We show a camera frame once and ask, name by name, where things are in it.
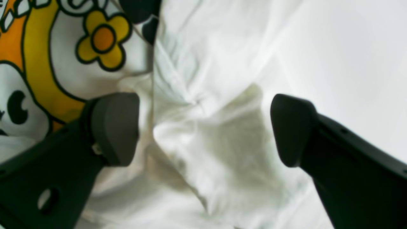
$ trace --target black curved shape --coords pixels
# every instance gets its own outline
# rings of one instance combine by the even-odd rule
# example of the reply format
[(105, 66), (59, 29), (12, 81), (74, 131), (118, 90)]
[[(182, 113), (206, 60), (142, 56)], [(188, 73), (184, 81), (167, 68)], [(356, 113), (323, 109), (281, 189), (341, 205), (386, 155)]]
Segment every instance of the black curved shape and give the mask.
[(151, 15), (158, 17), (161, 0), (119, 0), (127, 17), (134, 24), (142, 23)]
[(6, 132), (4, 132), (4, 130), (0, 129), (0, 135), (2, 136), (8, 136), (8, 134)]
[(22, 102), (25, 99), (24, 92), (14, 91), (7, 102), (7, 112), (14, 124), (24, 124), (28, 119), (28, 111), (22, 109)]
[(157, 18), (151, 18), (151, 20), (148, 23), (143, 25), (143, 29), (142, 29), (143, 37), (151, 45), (154, 44), (155, 35), (157, 33), (157, 28), (158, 28), (158, 19)]
[(307, 100), (276, 95), (270, 113), (281, 160), (313, 178), (336, 229), (407, 226), (406, 164), (318, 114)]

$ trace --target orange flower center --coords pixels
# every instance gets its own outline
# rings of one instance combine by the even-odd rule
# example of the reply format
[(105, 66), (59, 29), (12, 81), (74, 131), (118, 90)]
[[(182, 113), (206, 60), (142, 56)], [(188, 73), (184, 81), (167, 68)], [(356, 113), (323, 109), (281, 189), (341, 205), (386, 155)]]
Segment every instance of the orange flower center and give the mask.
[(92, 34), (92, 46), (98, 53), (107, 53), (116, 42), (116, 35), (109, 25), (101, 25)]

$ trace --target black plastic arm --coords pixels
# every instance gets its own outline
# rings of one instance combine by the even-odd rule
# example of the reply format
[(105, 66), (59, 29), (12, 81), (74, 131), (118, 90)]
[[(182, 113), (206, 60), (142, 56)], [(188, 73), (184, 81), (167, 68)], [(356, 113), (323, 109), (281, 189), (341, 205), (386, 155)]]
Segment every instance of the black plastic arm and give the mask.
[(104, 166), (131, 163), (139, 98), (117, 93), (86, 103), (81, 117), (0, 165), (0, 224), (72, 229)]
[(307, 100), (278, 94), (270, 113), (280, 159), (313, 178), (336, 229), (406, 227), (407, 165)]

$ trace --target cartoon eye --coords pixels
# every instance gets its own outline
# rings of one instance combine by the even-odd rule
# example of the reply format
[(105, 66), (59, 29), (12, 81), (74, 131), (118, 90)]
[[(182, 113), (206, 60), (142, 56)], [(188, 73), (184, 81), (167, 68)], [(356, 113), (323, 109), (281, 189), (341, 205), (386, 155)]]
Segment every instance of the cartoon eye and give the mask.
[(22, 109), (22, 102), (25, 98), (24, 92), (15, 90), (7, 102), (7, 111), (14, 124), (21, 125), (28, 119), (28, 111)]

